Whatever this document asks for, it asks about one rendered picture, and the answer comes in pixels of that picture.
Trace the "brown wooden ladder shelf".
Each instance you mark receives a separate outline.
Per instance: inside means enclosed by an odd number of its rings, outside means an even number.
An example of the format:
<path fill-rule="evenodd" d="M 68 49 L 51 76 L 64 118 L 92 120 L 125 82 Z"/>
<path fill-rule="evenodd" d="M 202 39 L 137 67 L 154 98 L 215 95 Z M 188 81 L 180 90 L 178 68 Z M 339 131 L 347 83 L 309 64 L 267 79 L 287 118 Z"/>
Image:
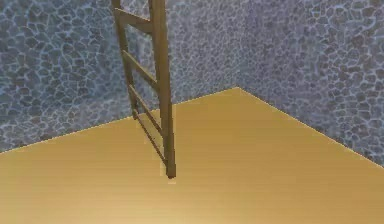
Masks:
<path fill-rule="evenodd" d="M 133 119 L 138 121 L 163 162 L 166 176 L 173 179 L 176 177 L 176 157 L 165 0 L 148 0 L 149 19 L 127 12 L 122 6 L 122 0 L 110 1 Z M 126 25 L 151 36 L 155 75 L 151 75 L 129 53 L 124 29 Z M 132 70 L 136 70 L 158 95 L 160 120 L 153 116 L 144 99 L 136 90 Z"/>

